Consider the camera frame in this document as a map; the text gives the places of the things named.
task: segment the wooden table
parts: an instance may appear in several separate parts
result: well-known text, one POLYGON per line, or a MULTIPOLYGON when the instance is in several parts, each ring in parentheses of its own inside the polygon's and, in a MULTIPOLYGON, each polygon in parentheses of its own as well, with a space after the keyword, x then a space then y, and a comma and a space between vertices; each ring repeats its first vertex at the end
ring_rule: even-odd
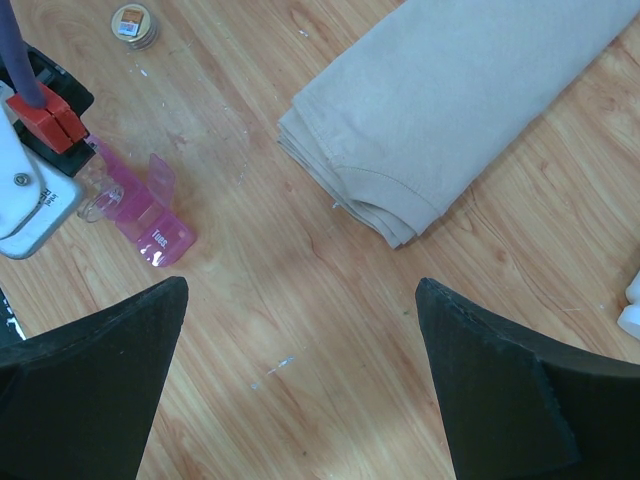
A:
POLYGON ((119 0, 13 3, 25 38, 95 94, 92 132, 136 168, 157 152, 177 171, 175 209, 200 236, 156 270, 74 217, 0 262, 28 335, 188 279, 140 478, 453 478, 413 299, 425 276, 640 362, 615 323, 640 267, 640 23, 392 251, 275 139, 292 96, 400 0, 149 0, 161 37, 131 54, 110 31, 119 0))

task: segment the purple tube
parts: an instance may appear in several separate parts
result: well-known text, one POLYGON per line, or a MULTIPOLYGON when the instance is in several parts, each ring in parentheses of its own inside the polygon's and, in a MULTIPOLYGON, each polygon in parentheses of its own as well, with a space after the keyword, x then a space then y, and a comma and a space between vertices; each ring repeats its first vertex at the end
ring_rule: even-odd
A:
POLYGON ((33 108, 44 108, 47 100, 29 63, 27 46, 9 0, 0 0, 0 56, 25 103, 33 108))

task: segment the red block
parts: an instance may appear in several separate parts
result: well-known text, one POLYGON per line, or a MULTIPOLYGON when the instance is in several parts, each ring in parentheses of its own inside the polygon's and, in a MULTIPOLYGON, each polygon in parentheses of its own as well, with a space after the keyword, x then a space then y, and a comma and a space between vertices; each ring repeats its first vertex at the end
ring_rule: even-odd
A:
POLYGON ((7 105, 24 125, 56 153, 64 153, 87 135, 80 118, 58 94, 40 84, 47 99, 43 109, 27 105, 19 94, 7 100, 7 105))

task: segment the folded cloth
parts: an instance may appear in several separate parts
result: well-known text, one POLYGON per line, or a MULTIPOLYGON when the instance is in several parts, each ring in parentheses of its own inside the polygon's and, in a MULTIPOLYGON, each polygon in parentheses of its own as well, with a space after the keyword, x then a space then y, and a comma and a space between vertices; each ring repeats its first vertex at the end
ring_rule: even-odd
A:
POLYGON ((639 10, 640 0, 408 0, 294 97, 279 143, 395 248, 639 10))

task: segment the gray folded fabric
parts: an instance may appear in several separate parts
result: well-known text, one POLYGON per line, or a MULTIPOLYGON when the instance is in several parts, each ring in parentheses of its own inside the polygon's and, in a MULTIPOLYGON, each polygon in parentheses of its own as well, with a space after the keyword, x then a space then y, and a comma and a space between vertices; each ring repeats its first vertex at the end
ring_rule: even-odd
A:
POLYGON ((640 0, 408 0, 294 97, 278 141, 397 247, 639 10, 640 0))

